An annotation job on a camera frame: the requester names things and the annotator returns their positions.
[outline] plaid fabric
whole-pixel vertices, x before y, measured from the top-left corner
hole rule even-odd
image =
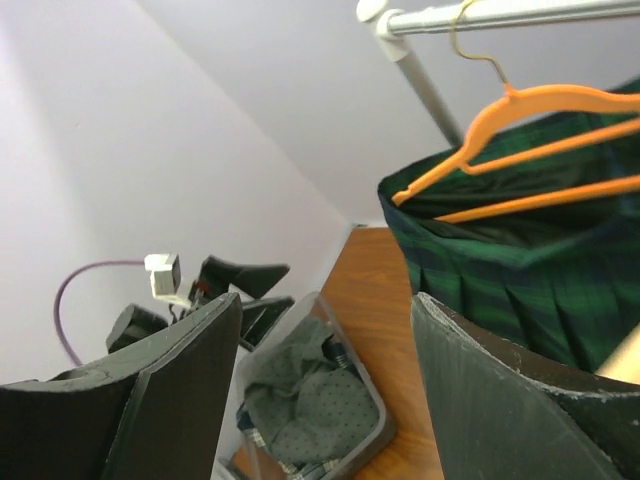
[[[325,341],[324,345],[322,345],[322,351],[324,356],[335,362],[338,368],[347,370],[357,378],[361,379],[358,369],[349,358],[344,345],[336,335]],[[238,429],[240,429],[247,439],[253,442],[258,448],[269,453],[265,441],[251,421],[251,416],[249,415],[249,412],[247,412],[244,403],[236,413],[236,424]],[[284,462],[278,462],[278,464],[287,474],[288,480],[319,480],[333,470],[341,460],[342,459],[340,458],[336,458],[318,464],[292,464]]]
[[[640,91],[640,79],[617,91]],[[630,117],[550,115],[496,135],[474,164]],[[385,218],[405,256],[414,293],[429,293],[477,325],[534,352],[595,371],[640,320],[640,195],[455,226],[432,219],[640,174],[640,135],[479,176],[456,171],[400,207],[393,204],[393,194],[454,151],[410,165],[379,186]],[[517,228],[510,238],[496,237],[496,232],[506,232],[506,225],[517,227],[523,221],[527,228],[520,228],[520,234],[546,237],[523,243],[516,238]],[[488,229],[490,240],[485,238]]]

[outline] white wall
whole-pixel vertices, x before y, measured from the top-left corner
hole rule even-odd
[[[276,292],[318,289],[349,230],[284,152],[134,2],[0,2],[0,383],[69,368],[54,293],[84,263],[210,253],[288,262]],[[71,284],[63,322],[103,356],[142,269]]]
[[[355,222],[378,222],[377,182],[447,147],[395,67],[355,19],[356,1],[137,0]],[[418,10],[454,0],[392,0]],[[604,88],[637,75],[638,19],[470,32],[513,85]],[[453,53],[447,35],[413,44],[466,129],[502,95],[488,64]]]

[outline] wooden floor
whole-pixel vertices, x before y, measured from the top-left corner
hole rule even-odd
[[[407,271],[389,230],[354,230],[322,292],[398,423],[395,440],[356,479],[443,479],[409,325]]]

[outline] green plaid skirt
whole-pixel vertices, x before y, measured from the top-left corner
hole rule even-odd
[[[614,91],[640,92],[640,78]],[[473,163],[631,117],[549,115],[497,135]],[[640,135],[478,176],[456,171],[400,207],[393,204],[393,194],[454,151],[420,160],[379,185],[414,293],[429,293],[533,352],[595,371],[640,321],[640,194],[457,225],[433,218],[640,174]]]

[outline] plastic bin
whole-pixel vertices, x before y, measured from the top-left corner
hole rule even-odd
[[[287,335],[289,335],[296,326],[309,314],[322,319],[331,325],[334,332],[338,335],[343,343],[347,354],[350,356],[353,364],[358,369],[358,373],[362,377],[362,381],[367,387],[369,394],[373,398],[378,407],[378,424],[373,431],[365,438],[357,448],[349,455],[344,457],[342,461],[323,477],[324,480],[352,478],[353,475],[366,465],[378,452],[380,452],[395,436],[396,424],[373,385],[371,377],[365,366],[360,362],[355,350],[349,343],[349,339],[340,327],[335,315],[331,311],[328,303],[322,298],[320,293],[311,293],[297,302],[273,327],[267,337],[256,348],[254,352],[248,355],[238,365],[238,389],[240,398],[244,398],[244,390],[246,387],[247,372],[251,371],[253,357],[256,353],[267,351],[277,346]],[[251,458],[252,479],[253,480],[276,480],[273,471],[274,460],[269,458],[264,452],[255,446],[252,442],[244,439],[245,448]],[[280,478],[286,478],[284,472]]]

